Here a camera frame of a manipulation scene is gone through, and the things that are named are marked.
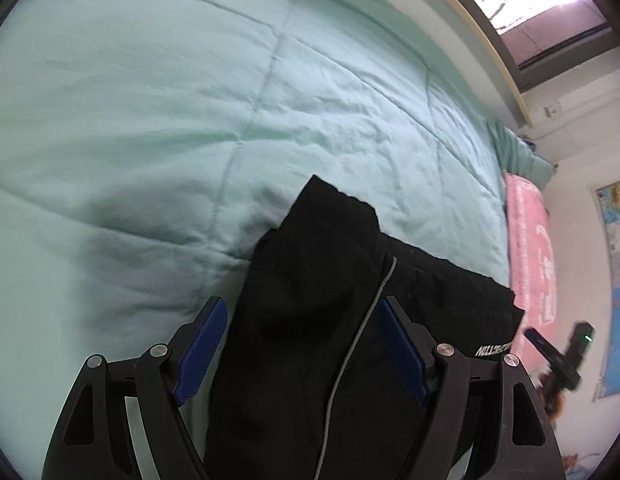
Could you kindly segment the right hand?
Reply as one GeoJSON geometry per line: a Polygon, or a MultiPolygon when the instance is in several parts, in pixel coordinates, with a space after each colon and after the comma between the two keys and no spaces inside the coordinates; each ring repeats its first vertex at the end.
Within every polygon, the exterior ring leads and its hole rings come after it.
{"type": "Polygon", "coordinates": [[[550,422],[557,422],[564,411],[566,398],[564,397],[564,387],[558,382],[555,373],[551,370],[538,375],[538,385],[536,393],[550,422]]]}

